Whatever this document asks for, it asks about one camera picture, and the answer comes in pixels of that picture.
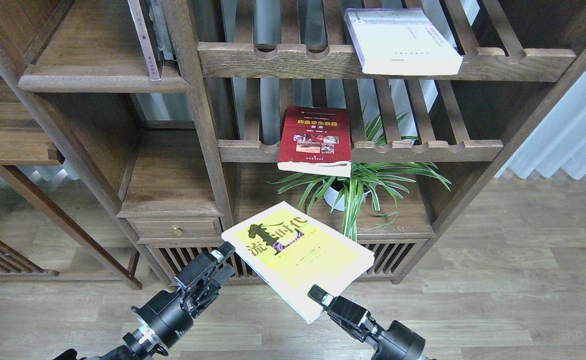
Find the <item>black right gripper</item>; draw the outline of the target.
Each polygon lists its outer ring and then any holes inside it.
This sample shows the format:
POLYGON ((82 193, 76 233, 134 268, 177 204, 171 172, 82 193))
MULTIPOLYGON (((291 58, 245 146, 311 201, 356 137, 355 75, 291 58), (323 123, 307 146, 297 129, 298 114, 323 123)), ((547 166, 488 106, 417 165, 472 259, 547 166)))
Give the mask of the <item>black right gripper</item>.
POLYGON ((351 337, 373 347, 373 360, 425 360, 425 339, 394 320, 382 328, 371 313, 342 296, 334 297, 318 285, 307 296, 327 308, 329 317, 351 337))

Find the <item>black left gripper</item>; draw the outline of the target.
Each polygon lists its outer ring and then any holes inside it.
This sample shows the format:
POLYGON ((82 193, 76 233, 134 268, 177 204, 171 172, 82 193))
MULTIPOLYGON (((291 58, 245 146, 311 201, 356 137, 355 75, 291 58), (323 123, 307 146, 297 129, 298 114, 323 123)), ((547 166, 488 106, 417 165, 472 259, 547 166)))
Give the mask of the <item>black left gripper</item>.
POLYGON ((175 276, 173 292, 159 291, 140 309, 133 306, 140 326, 130 335, 132 350, 167 350, 194 325, 218 296, 219 289, 235 274, 230 264, 219 265, 235 253, 225 241, 209 254, 200 253, 175 276))

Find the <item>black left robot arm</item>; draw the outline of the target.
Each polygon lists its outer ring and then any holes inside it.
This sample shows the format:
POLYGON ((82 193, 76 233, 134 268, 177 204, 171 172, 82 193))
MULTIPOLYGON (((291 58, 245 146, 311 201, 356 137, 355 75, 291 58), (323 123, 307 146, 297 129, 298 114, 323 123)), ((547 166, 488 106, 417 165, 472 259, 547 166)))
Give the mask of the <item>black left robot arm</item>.
POLYGON ((211 253, 200 253, 176 276, 175 291, 159 291, 141 308, 133 306, 140 322, 134 333, 123 336, 124 345, 100 357, 101 360, 150 360, 153 354, 167 356, 194 325, 197 318, 213 301, 234 273, 226 259, 235 248, 225 242, 211 253))

